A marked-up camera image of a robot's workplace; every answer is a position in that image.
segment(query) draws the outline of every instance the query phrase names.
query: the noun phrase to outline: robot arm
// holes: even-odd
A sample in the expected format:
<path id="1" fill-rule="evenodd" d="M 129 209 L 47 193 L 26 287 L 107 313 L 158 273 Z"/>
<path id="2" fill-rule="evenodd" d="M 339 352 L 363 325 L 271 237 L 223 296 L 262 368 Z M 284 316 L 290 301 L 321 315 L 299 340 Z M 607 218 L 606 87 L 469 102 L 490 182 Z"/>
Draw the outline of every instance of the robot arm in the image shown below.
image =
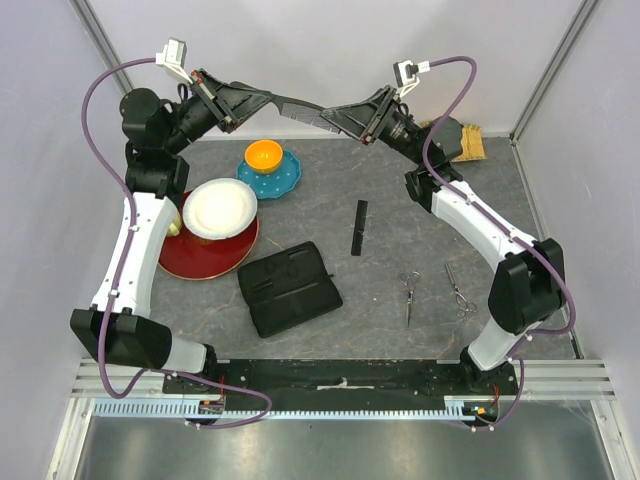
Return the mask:
<path id="1" fill-rule="evenodd" d="M 415 86 L 415 74 L 428 69 L 425 62 L 418 66 L 411 62 L 396 64 L 396 70 L 401 68 L 396 72 L 400 93 L 386 86 L 364 102 L 323 108 L 239 82 L 227 84 L 204 70 L 188 75 L 182 70 L 186 48 L 178 42 L 169 51 L 174 52 L 169 69 L 187 81 L 191 98 L 176 104 L 159 99 L 149 89 L 138 88 L 125 95 L 120 103 L 122 129 L 129 138 L 125 150 L 128 163 L 125 180 L 134 194 L 140 216 L 120 291 L 110 292 L 108 285 L 130 228 L 128 207 L 125 207 L 123 226 L 105 282 L 92 307 L 76 310 L 72 316 L 72 329 L 94 358 L 97 357 L 99 321 L 106 299 L 111 295 L 116 299 L 111 313 L 113 327 L 109 330 L 107 362 L 207 375 L 207 369 L 215 363 L 212 347 L 177 339 L 168 328 L 147 319 L 151 282 L 160 249 L 186 187 L 189 166 L 178 153 L 214 127 L 231 133 L 269 103 L 283 116 L 332 132 L 344 132 L 365 145 L 380 139 L 419 165 L 405 175 L 410 197 L 459 231 L 495 272 L 489 295 L 492 317 L 481 335 L 461 354 L 469 381 L 499 368 L 527 330 L 538 326 L 564 304 L 565 298 L 547 270 L 527 250 L 514 243 L 513 238 L 517 236 L 532 245 L 563 277 L 560 246 L 551 239 L 537 242 L 509 225 L 482 202 L 451 167 L 451 160 L 462 153 L 462 127 L 457 121 L 445 120 L 428 146 L 428 153 L 435 171 L 464 192 L 467 200 L 442 188 L 426 170 L 422 151 L 430 126 L 418 126 L 408 107 L 401 102 L 402 94 L 406 93 L 404 87 Z M 166 58 L 167 48 L 157 63 L 167 65 Z M 489 222 L 472 207 L 472 202 L 501 220 L 510 233 L 503 233 Z"/>

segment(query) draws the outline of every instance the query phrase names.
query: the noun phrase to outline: marble pattern surface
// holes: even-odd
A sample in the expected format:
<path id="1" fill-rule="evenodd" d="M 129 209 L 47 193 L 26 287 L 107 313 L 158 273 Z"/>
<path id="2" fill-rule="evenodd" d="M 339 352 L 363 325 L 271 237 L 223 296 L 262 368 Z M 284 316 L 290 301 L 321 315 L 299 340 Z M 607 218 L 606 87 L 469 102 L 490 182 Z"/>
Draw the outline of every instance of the marble pattern surface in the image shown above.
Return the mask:
<path id="1" fill-rule="evenodd" d="M 183 152 L 191 165 L 189 188 L 235 175 L 247 141 L 198 142 Z M 246 261 L 311 240 L 323 255 L 344 306 L 268 339 L 261 339 L 238 288 L 235 272 L 208 281 L 186 281 L 158 268 L 152 315 L 179 336 L 212 344 L 219 358 L 438 358 L 457 359 L 482 330 L 489 312 L 489 266 L 453 228 L 408 197 L 404 173 L 413 164 L 379 143 L 350 139 L 288 140 L 300 159 L 302 179 L 291 193 L 261 201 L 261 231 Z M 485 140 L 488 158 L 458 164 L 476 193 L 520 229 L 535 225 L 507 139 Z M 358 199 L 368 200 L 362 256 L 352 257 Z M 444 263 L 463 293 L 478 304 L 464 320 Z M 422 274 L 411 326 L 404 320 L 401 270 Z M 552 318 L 551 327 L 562 325 Z M 536 338 L 526 358 L 573 358 L 568 336 Z"/>

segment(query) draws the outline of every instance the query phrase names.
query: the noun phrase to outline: black strip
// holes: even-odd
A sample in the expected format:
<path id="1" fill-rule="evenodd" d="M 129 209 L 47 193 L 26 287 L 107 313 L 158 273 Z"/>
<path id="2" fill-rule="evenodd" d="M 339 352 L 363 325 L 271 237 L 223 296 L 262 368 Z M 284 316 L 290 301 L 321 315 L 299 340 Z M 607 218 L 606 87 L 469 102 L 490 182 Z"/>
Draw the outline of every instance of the black strip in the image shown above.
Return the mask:
<path id="1" fill-rule="evenodd" d="M 442 410 L 446 395 L 491 396 L 494 382 L 501 395 L 514 395 L 518 388 L 511 365 L 471 389 L 461 364 L 436 360 L 231 360 L 219 363 L 216 375 L 227 385 L 269 395 L 274 411 Z M 347 386 L 374 388 L 318 390 L 345 379 Z M 185 390 L 184 384 L 177 388 L 178 383 L 179 377 L 165 379 L 163 392 L 202 393 L 201 388 Z M 261 398 L 231 391 L 225 395 L 227 411 L 264 408 Z"/>
<path id="2" fill-rule="evenodd" d="M 571 348 L 573 348 L 573 354 L 578 360 L 582 360 L 584 358 L 584 355 L 582 355 L 582 353 L 580 352 L 580 347 L 578 346 L 576 335 L 573 330 L 571 330 L 569 337 L 571 338 Z"/>
<path id="3" fill-rule="evenodd" d="M 367 206 L 369 202 L 366 200 L 358 200 L 358 208 L 356 210 L 356 221 L 353 226 L 353 240 L 351 242 L 351 255 L 359 257 L 362 253 L 362 240 L 364 238 L 364 225 L 367 219 Z"/>

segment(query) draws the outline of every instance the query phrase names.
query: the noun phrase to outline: silver scissors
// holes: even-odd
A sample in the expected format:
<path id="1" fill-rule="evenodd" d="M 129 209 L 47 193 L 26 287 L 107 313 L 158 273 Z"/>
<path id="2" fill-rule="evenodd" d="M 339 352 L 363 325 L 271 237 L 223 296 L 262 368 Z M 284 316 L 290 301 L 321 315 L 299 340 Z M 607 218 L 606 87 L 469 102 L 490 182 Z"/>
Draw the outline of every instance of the silver scissors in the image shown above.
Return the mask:
<path id="1" fill-rule="evenodd" d="M 402 284 L 407 287 L 407 309 L 405 317 L 407 319 L 408 327 L 409 322 L 411 321 L 411 305 L 413 304 L 413 292 L 416 289 L 417 283 L 420 281 L 420 273 L 418 273 L 417 270 L 414 270 L 411 275 L 400 272 L 400 275 L 398 275 L 398 280 L 400 280 Z"/>
<path id="2" fill-rule="evenodd" d="M 460 292 L 460 287 L 458 287 L 458 283 L 456 282 L 456 277 L 453 276 L 453 270 L 448 263 L 444 264 L 444 268 L 447 270 L 447 275 L 449 275 L 449 281 L 451 282 L 451 286 L 453 287 L 453 291 L 456 294 L 456 302 L 458 303 L 458 317 L 464 318 L 467 316 L 467 313 L 473 313 L 478 310 L 478 306 L 469 302 L 464 295 Z"/>

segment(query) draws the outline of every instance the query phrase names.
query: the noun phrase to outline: white cable clip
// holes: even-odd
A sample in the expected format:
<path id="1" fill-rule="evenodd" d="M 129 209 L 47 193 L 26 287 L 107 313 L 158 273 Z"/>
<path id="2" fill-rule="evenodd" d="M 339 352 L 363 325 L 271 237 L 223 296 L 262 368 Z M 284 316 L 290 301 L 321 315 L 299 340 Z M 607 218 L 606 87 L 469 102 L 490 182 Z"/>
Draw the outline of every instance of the white cable clip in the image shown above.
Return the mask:
<path id="1" fill-rule="evenodd" d="M 407 93 L 409 93 L 411 90 L 413 90 L 414 88 L 416 88 L 418 86 L 418 83 L 420 83 L 420 80 L 416 79 L 416 81 L 410 85 L 406 85 L 404 87 L 401 87 L 398 90 L 398 97 L 402 98 L 404 97 Z"/>
<path id="2" fill-rule="evenodd" d="M 431 70 L 431 65 L 429 64 L 429 62 L 424 61 L 418 64 L 418 73 L 426 73 L 429 70 Z"/>
<path id="3" fill-rule="evenodd" d="M 516 230 L 515 228 L 512 228 L 511 230 L 509 230 L 509 243 L 513 243 L 517 236 L 518 236 L 518 230 Z"/>
<path id="4" fill-rule="evenodd" d="M 478 196 L 475 193 L 467 193 L 467 198 L 465 199 L 465 203 L 467 205 L 471 205 L 472 203 L 474 203 L 476 200 L 478 200 Z"/>
<path id="5" fill-rule="evenodd" d="M 191 77 L 184 70 L 184 61 L 187 57 L 187 44 L 177 38 L 170 38 L 162 48 L 161 53 L 156 53 L 156 65 L 169 70 L 180 81 L 193 83 Z"/>

